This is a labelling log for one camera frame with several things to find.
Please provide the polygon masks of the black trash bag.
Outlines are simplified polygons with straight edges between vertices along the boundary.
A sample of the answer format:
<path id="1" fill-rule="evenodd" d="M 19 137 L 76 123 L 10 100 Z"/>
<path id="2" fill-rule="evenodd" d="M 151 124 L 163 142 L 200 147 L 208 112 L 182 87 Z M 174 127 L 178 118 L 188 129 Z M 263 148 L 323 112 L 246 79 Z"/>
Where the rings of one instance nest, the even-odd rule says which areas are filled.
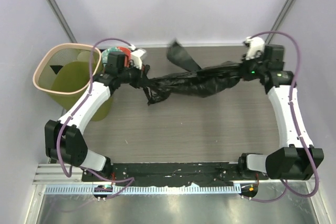
<path id="1" fill-rule="evenodd" d="M 177 40 L 170 43 L 166 58 L 184 71 L 156 78 L 148 78 L 144 74 L 142 89 L 148 105 L 162 102 L 171 94 L 210 97 L 234 87 L 241 80 L 241 63 L 225 61 L 201 68 Z"/>

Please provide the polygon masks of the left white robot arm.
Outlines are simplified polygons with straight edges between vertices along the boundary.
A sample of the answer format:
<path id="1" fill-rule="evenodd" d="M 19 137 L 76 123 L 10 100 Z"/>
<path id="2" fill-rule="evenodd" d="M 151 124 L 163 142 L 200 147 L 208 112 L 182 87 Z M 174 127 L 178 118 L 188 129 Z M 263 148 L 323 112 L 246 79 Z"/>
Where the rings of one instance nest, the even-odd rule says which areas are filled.
<path id="1" fill-rule="evenodd" d="M 112 174 L 110 158 L 88 149 L 83 133 L 98 109 L 121 84 L 137 83 L 144 74 L 146 51 L 132 48 L 129 53 L 109 51 L 105 71 L 90 75 L 89 86 L 73 107 L 58 121 L 45 125 L 45 147 L 48 157 L 59 162 L 66 177 L 73 167 L 93 172 L 105 182 Z"/>

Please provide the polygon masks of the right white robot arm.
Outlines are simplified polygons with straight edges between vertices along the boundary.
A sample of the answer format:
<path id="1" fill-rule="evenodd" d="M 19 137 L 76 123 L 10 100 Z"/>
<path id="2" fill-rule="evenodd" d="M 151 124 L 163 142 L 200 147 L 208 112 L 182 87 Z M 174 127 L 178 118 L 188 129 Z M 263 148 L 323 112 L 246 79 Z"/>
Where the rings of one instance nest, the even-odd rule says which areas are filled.
<path id="1" fill-rule="evenodd" d="M 262 172 L 271 179 L 308 180 L 313 169 L 308 156 L 316 166 L 324 159 L 323 150 L 315 148 L 300 113 L 297 88 L 292 87 L 292 71 L 284 70 L 285 49 L 280 45 L 249 44 L 242 58 L 242 77 L 246 81 L 259 79 L 271 102 L 279 132 L 279 149 L 264 154 L 243 153 L 237 173 L 250 179 Z"/>

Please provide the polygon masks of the olive green trash bin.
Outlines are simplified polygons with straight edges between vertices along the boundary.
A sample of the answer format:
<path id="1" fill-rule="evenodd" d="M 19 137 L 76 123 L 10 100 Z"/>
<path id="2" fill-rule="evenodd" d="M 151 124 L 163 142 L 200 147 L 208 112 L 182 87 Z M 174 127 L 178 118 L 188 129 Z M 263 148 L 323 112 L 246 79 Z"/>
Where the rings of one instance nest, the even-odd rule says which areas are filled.
<path id="1" fill-rule="evenodd" d="M 70 110 L 88 88 L 91 45 L 65 43 L 51 48 L 33 75 L 34 86 Z"/>

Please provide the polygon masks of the red patterned plate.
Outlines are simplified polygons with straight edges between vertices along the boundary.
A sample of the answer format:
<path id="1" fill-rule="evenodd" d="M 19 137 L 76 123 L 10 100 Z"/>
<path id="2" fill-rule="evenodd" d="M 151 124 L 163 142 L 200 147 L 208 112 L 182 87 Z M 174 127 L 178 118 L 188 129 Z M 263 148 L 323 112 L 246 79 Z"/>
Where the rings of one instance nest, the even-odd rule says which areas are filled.
<path id="1" fill-rule="evenodd" d="M 130 66 L 130 60 L 131 60 L 131 50 L 126 47 L 111 47 L 108 49 L 105 49 L 101 56 L 102 56 L 102 63 L 104 68 L 108 66 L 108 58 L 110 55 L 114 56 L 122 56 L 124 61 L 124 66 L 129 67 Z"/>

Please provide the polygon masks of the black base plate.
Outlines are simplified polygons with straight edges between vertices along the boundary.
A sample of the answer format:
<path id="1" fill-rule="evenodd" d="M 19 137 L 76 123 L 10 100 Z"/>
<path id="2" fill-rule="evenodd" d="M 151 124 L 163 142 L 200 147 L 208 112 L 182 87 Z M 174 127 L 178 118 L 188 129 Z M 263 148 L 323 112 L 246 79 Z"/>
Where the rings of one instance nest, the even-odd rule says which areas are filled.
<path id="1" fill-rule="evenodd" d="M 109 179 L 133 177 L 135 187 L 231 186 L 235 180 L 267 180 L 261 172 L 243 170 L 238 163 L 114 163 L 106 173 Z"/>

